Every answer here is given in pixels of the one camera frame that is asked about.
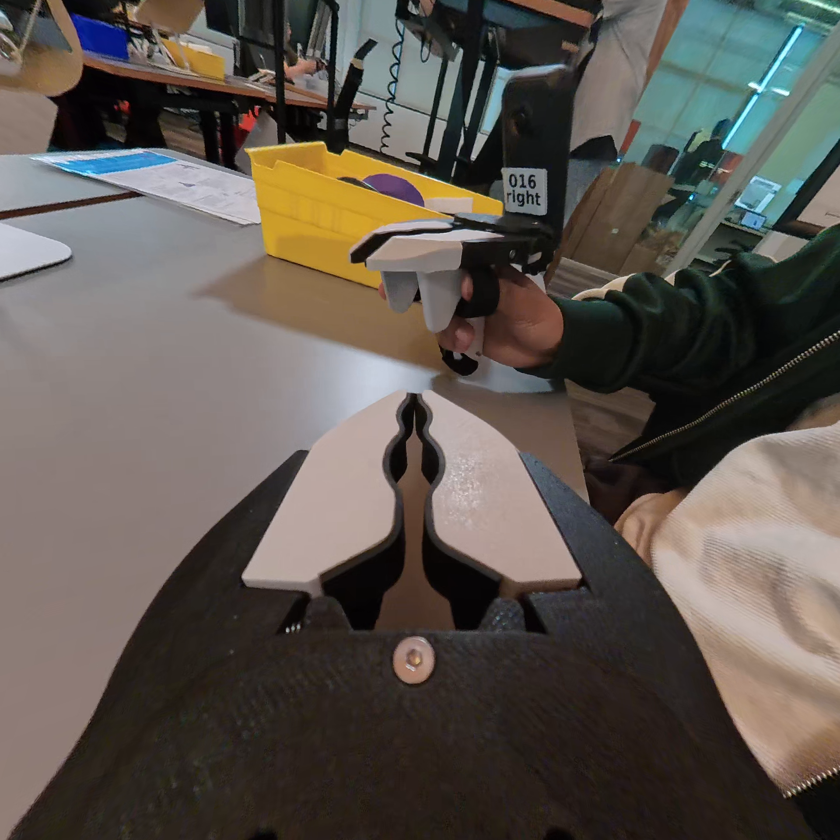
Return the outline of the printed paper sheet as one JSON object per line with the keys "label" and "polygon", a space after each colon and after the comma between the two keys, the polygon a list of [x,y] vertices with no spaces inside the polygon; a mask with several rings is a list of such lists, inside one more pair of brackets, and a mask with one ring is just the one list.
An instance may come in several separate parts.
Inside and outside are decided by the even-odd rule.
{"label": "printed paper sheet", "polygon": [[240,226],[260,224],[252,179],[193,158],[180,159],[164,150],[129,149],[35,154],[32,159]]}

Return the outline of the brown cardboard boxes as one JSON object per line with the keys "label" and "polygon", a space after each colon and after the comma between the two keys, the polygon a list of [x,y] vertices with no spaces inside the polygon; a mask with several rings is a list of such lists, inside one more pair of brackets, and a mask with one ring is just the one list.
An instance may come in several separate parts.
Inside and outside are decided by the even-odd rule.
{"label": "brown cardboard boxes", "polygon": [[636,163],[605,169],[587,189],[563,231],[560,254],[617,276],[634,257],[644,231],[674,179]]}

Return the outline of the person's green zip jacket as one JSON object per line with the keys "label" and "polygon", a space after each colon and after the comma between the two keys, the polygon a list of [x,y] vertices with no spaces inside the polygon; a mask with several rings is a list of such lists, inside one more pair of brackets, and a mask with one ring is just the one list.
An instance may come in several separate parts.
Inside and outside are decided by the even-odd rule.
{"label": "person's green zip jacket", "polygon": [[[577,300],[600,297],[602,291],[620,288],[623,282],[624,278],[617,286],[589,290]],[[725,397],[671,396],[660,402],[643,392],[654,409],[640,437],[616,451],[610,463],[641,467],[672,487],[695,485],[736,447],[784,431],[813,403],[838,393],[838,333],[839,293],[838,332],[829,339],[838,339],[836,347],[825,350],[828,342],[822,341],[762,380],[737,386]]]}

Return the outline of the wooden-top work desk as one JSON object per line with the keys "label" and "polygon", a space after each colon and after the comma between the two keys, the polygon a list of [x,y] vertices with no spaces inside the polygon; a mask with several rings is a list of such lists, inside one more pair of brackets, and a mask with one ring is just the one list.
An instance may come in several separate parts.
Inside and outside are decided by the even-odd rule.
{"label": "wooden-top work desk", "polygon": [[[229,100],[229,103],[237,103],[243,109],[247,107],[246,103],[255,103],[258,107],[264,108],[274,107],[277,104],[275,85],[261,85],[241,77],[226,77],[224,80],[218,80],[173,66],[162,67],[123,61],[88,50],[82,51],[82,59],[85,68],[98,70],[111,77],[124,80],[172,88],[175,91],[181,91],[185,97],[207,100],[213,98],[224,102]],[[323,114],[328,113],[330,105],[328,96],[290,83],[286,83],[280,102],[287,108],[297,107]],[[375,110],[374,104],[353,101],[349,115],[342,120],[350,126],[351,123],[369,119]]]}

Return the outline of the black standing desk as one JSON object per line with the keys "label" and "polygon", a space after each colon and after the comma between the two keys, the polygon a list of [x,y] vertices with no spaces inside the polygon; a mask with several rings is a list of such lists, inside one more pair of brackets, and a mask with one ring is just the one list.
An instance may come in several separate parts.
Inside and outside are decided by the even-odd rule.
{"label": "black standing desk", "polygon": [[[465,183],[497,71],[562,65],[573,70],[592,52],[603,16],[598,1],[437,1],[395,4],[405,25],[444,65],[438,75],[423,171],[441,181]],[[447,66],[460,58],[437,159],[428,156]]]}

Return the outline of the yellow plastic bin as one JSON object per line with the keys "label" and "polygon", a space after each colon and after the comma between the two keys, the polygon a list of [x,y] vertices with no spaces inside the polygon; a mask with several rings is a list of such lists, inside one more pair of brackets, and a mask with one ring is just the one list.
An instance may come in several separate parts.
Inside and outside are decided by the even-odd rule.
{"label": "yellow plastic bin", "polygon": [[449,215],[341,183],[339,177],[362,180],[391,173],[413,183],[423,198],[472,196],[473,214],[503,212],[502,202],[488,196],[350,150],[334,154],[322,142],[251,148],[246,153],[267,255],[374,289],[379,275],[350,263],[354,244],[386,224]]}
{"label": "yellow plastic bin", "polygon": [[161,47],[175,67],[215,81],[225,81],[225,58],[203,45],[163,38]]}

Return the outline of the blue plastic bin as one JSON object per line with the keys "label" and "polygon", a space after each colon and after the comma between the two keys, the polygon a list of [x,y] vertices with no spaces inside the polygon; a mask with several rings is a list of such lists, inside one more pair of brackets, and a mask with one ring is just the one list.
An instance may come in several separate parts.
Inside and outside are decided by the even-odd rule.
{"label": "blue plastic bin", "polygon": [[129,61],[129,36],[124,27],[78,14],[70,14],[70,19],[84,51]]}

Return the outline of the person's right forearm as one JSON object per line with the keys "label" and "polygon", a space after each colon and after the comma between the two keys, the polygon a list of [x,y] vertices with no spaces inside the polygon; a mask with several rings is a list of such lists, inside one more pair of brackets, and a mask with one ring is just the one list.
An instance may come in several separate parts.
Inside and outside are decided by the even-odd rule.
{"label": "person's right forearm", "polygon": [[563,336],[531,373],[660,402],[729,396],[822,341],[837,346],[838,293],[838,226],[782,261],[745,253],[712,274],[635,274],[600,297],[555,299]]}

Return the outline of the person's white knit sweater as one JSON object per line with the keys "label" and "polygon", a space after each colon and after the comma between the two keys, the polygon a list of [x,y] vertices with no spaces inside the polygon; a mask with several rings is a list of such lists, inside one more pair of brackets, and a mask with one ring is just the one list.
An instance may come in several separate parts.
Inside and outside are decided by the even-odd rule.
{"label": "person's white knit sweater", "polygon": [[615,530],[679,609],[764,771],[789,797],[838,778],[839,396],[733,449]]}

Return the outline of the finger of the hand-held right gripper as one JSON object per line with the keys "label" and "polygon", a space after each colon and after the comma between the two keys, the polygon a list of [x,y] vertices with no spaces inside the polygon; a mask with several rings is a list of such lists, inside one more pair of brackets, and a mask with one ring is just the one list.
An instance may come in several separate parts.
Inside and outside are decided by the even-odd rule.
{"label": "finger of the hand-held right gripper", "polygon": [[461,299],[461,232],[452,219],[387,224],[350,249],[350,263],[380,275],[397,313],[418,298],[425,313],[453,313]]}
{"label": "finger of the hand-held right gripper", "polygon": [[397,313],[419,296],[427,330],[496,312],[500,282],[493,264],[508,254],[501,233],[476,228],[377,228],[364,237],[364,265],[378,272]]}

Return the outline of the purple disc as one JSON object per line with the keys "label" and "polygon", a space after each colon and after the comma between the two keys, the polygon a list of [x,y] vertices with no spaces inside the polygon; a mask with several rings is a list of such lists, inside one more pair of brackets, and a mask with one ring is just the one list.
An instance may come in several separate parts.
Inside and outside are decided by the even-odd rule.
{"label": "purple disc", "polygon": [[375,173],[362,179],[362,184],[381,195],[424,207],[424,197],[419,189],[405,177],[391,173]]}

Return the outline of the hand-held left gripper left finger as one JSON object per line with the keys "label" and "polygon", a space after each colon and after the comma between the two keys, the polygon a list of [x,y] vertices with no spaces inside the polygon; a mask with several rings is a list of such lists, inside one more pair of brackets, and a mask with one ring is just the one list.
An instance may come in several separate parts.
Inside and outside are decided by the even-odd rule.
{"label": "hand-held left gripper left finger", "polygon": [[306,454],[252,559],[247,587],[319,596],[387,550],[403,526],[411,394],[396,391],[329,430]]}

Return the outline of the person's right hand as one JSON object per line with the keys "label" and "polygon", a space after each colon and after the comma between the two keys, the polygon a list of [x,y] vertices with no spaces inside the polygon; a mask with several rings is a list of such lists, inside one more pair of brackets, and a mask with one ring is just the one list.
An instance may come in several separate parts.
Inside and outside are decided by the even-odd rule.
{"label": "person's right hand", "polygon": [[562,311],[530,276],[508,266],[496,273],[499,302],[484,320],[483,356],[515,369],[549,364],[563,337]]}

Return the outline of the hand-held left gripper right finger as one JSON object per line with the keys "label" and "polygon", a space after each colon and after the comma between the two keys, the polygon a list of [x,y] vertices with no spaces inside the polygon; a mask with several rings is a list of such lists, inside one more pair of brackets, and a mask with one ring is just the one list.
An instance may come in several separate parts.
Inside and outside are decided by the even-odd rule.
{"label": "hand-held left gripper right finger", "polygon": [[519,450],[435,392],[421,394],[417,408],[439,466],[429,501],[442,550],[498,583],[503,597],[578,587],[582,573]]}

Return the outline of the white metal stand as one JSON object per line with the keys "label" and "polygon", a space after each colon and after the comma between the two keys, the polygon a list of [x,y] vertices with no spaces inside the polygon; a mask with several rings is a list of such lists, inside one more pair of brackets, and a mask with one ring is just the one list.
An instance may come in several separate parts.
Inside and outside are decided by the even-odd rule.
{"label": "white metal stand", "polygon": [[69,246],[53,238],[1,223],[1,282],[59,266],[72,258]]}

